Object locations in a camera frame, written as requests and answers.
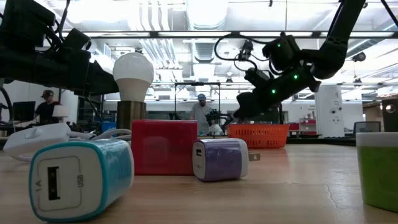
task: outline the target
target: person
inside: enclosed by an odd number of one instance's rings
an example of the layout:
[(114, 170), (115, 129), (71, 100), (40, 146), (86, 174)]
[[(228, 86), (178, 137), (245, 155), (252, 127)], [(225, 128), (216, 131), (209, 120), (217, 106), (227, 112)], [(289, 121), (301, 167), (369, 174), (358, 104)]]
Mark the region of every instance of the person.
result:
[(198, 121), (198, 134), (207, 135), (209, 133), (209, 123), (206, 120), (206, 114), (212, 111), (212, 108), (206, 105), (206, 96), (204, 94), (198, 95), (198, 103), (192, 106), (191, 120)]
[(54, 100), (54, 92), (52, 90), (44, 90), (42, 98), (45, 102), (41, 103), (35, 110), (34, 119), (40, 116), (40, 124), (54, 124), (59, 123), (59, 118), (52, 116), (54, 106), (60, 105), (59, 102)]

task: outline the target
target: usb wall charger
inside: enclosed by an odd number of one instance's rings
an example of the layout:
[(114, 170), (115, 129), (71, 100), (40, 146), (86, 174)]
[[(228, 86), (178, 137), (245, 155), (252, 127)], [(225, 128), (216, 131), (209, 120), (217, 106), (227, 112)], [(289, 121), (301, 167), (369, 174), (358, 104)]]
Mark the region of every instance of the usb wall charger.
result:
[(62, 142), (34, 155), (30, 203), (43, 221), (82, 221), (100, 214), (130, 189), (133, 178), (134, 162), (126, 141)]

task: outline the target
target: red box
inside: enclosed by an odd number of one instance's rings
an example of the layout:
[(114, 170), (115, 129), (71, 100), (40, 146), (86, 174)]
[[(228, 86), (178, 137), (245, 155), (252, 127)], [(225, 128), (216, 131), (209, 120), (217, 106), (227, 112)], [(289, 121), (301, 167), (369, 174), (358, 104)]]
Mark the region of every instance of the red box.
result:
[(136, 175), (193, 175), (197, 121), (135, 120), (131, 131)]

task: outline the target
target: ceiling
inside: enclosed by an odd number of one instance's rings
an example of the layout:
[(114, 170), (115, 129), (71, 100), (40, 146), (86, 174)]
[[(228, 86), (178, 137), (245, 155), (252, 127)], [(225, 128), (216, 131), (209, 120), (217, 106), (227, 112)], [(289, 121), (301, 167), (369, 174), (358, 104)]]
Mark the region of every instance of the ceiling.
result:
[[(56, 13), (57, 19), (60, 20), (65, 7), (65, 0), (37, 0), (37, 2)], [(398, 15), (398, 1), (387, 0), (387, 2), (393, 13)], [(143, 29), (145, 26), (151, 30), (163, 30), (165, 26), (162, 24), (161, 17), (165, 12), (164, 9), (167, 9), (166, 23), (170, 30), (198, 29), (197, 27), (204, 27), (199, 25), (205, 24), (205, 27), (212, 28), (214, 26), (214, 29), (218, 30), (326, 31), (329, 29), (337, 9), (338, 0), (273, 0), (271, 7), (269, 4), (269, 1), (260, 0), (75, 0), (72, 1), (68, 10), (68, 19), (64, 30), (68, 31), (75, 27), (83, 32), (132, 31), (140, 30), (140, 27)], [(160, 26), (154, 22), (156, 19), (154, 20), (152, 16), (152, 7), (159, 8), (157, 9), (159, 17), (157, 21)], [(136, 23), (137, 18), (141, 20), (138, 25)], [(380, 1), (367, 1), (367, 6), (361, 11), (354, 30), (395, 31), (398, 29), (393, 26), (393, 21)], [(148, 55), (149, 51), (143, 46), (145, 43), (139, 39), (95, 39), (93, 41), (101, 53), (104, 53), (104, 44), (110, 48), (111, 59), (104, 60), (104, 62), (98, 60), (109, 71), (112, 70), (113, 62), (122, 54), (133, 52), (136, 48), (144, 48), (145, 55)], [(164, 47), (171, 44), (173, 55), (180, 66), (180, 69), (172, 71), (159, 69), (157, 71), (159, 76), (156, 76), (155, 82), (184, 82), (203, 79), (208, 82), (225, 82), (228, 77), (231, 77), (235, 83), (246, 82), (243, 79), (244, 72), (235, 68), (231, 62), (215, 58), (211, 61), (213, 65), (198, 65), (195, 56), (198, 56), (199, 44), (193, 44), (193, 41), (203, 42), (203, 39), (171, 39), (168, 42), (165, 40), (165, 45), (162, 45), (160, 40), (154, 40), (153, 44), (160, 46), (161, 57), (169, 58), (166, 63), (174, 68), (176, 63), (170, 65), (168, 48)], [(206, 47), (211, 47), (211, 42), (214, 42), (214, 40), (205, 41), (207, 41)], [(301, 49), (318, 49), (323, 43), (323, 39), (297, 39), (296, 41)], [(223, 57), (234, 57), (242, 47), (243, 42), (239, 39), (227, 39), (220, 44), (218, 52)], [(262, 48), (263, 45), (254, 44), (253, 54), (263, 58)], [(352, 83), (355, 78), (361, 78), (363, 83), (398, 82), (398, 61), (395, 59), (398, 58), (397, 49), (398, 40), (396, 39), (351, 39), (348, 54), (350, 52), (351, 54), (364, 52), (366, 60), (355, 63), (347, 60), (343, 68), (333, 78), (324, 80), (324, 82)], [(261, 69), (268, 68), (267, 62), (257, 61), (256, 63)], [(243, 69), (250, 67), (250, 64), (247, 65), (243, 62), (237, 64), (238, 67)], [(361, 98), (359, 97), (361, 95), (362, 98), (377, 97), (377, 90), (380, 87), (370, 85), (361, 86), (361, 88), (344, 86), (343, 89), (347, 98), (358, 99)], [(193, 98), (200, 92), (198, 88), (186, 88), (184, 90), (189, 92), (189, 98)], [(161, 92), (167, 94), (167, 91), (174, 97), (173, 88)], [(304, 90), (300, 96), (310, 98), (309, 93), (309, 90)], [(236, 94), (238, 94), (238, 90), (231, 90), (229, 95), (232, 99)]]

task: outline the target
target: wooden table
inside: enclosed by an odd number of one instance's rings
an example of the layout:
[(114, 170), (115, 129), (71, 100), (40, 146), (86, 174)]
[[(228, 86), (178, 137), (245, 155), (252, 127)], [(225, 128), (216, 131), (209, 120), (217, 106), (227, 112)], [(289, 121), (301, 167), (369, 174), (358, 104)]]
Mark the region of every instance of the wooden table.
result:
[[(259, 150), (243, 180), (136, 177), (93, 223), (398, 223), (363, 205), (354, 147), (288, 145)], [(0, 223), (41, 223), (30, 208), (28, 164), (0, 152)]]

